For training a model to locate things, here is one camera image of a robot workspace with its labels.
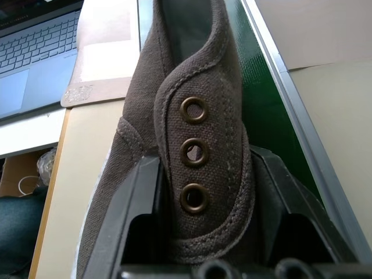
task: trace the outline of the metal eyelet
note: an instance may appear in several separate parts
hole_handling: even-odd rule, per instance
[[[190,150],[190,147],[197,146],[202,151],[202,156],[198,160],[191,160],[187,153]],[[208,162],[209,159],[209,150],[206,143],[200,138],[189,138],[181,145],[180,151],[181,161],[188,167],[201,167]]]
[[[187,112],[187,109],[190,105],[200,106],[202,108],[202,113],[198,117],[191,117]],[[193,96],[193,97],[189,97],[189,98],[185,99],[182,102],[181,107],[180,107],[180,113],[182,115],[182,118],[187,123],[199,124],[199,123],[202,123],[207,118],[207,116],[208,116],[208,106],[202,98]]]
[[[187,212],[199,213],[209,203],[208,190],[198,183],[190,183],[182,189],[180,203]]]

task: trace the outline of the dark fabric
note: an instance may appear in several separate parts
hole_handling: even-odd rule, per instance
[[[0,198],[0,278],[28,277],[47,192]]]
[[[152,28],[87,214],[78,252],[77,278],[84,274],[117,186],[153,146],[159,147],[170,184],[174,226],[170,260],[198,264],[226,257],[234,261],[235,254],[240,259],[242,251],[250,248],[250,242],[243,238],[248,235],[255,188],[248,138],[241,121],[238,58],[226,7],[223,0],[210,0],[212,25],[208,40],[174,68],[159,2],[154,1]],[[182,101],[190,96],[202,98],[209,108],[203,123],[188,124],[180,115]],[[209,161],[198,169],[186,167],[180,159],[182,143],[194,137],[203,139],[210,150]],[[189,183],[202,184],[210,196],[208,207],[199,214],[187,213],[180,206],[180,192]]]

